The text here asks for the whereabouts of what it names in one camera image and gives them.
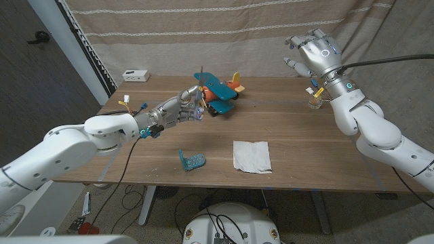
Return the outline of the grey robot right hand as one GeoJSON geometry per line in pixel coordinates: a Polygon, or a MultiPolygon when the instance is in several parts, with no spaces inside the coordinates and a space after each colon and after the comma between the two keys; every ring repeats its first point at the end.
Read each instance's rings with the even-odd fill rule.
{"type": "Polygon", "coordinates": [[[338,74],[338,69],[342,67],[342,50],[334,38],[322,30],[316,28],[303,36],[288,37],[285,44],[291,49],[296,48],[303,59],[296,62],[284,58],[285,63],[302,77],[323,79],[324,88],[331,98],[336,99],[359,89],[353,80],[338,74]]]}

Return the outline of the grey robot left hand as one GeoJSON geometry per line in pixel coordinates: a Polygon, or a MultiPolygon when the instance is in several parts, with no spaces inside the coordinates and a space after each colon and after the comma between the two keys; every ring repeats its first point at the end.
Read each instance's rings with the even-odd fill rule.
{"type": "Polygon", "coordinates": [[[164,129],[185,121],[201,121],[204,108],[199,104],[203,88],[200,85],[180,91],[177,96],[162,102],[148,112],[138,113],[140,137],[157,138],[164,129]]]}

